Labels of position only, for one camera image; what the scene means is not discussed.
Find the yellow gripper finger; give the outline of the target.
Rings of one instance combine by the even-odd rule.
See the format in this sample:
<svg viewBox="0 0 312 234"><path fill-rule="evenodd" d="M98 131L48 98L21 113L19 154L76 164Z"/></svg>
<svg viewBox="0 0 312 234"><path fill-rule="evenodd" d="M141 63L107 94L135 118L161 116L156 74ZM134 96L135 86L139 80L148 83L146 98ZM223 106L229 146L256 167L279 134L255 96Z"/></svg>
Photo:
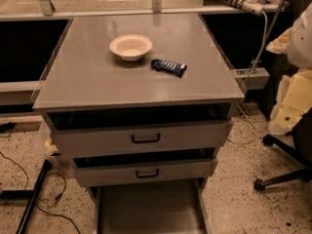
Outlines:
<svg viewBox="0 0 312 234"><path fill-rule="evenodd" d="M282 136L290 132L302 116L312 108L312 71L298 71L292 77L284 75L278 87L268 131Z"/></svg>

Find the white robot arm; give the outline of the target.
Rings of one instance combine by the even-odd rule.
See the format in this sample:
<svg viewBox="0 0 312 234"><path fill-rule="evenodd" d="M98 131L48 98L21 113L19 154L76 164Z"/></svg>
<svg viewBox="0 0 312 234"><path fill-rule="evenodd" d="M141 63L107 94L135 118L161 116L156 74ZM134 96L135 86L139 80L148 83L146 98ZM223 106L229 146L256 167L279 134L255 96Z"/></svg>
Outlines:
<svg viewBox="0 0 312 234"><path fill-rule="evenodd" d="M282 78L270 115L269 132L281 136L290 132L312 108L312 4L266 50L286 54L288 62L298 68L292 77Z"/></svg>

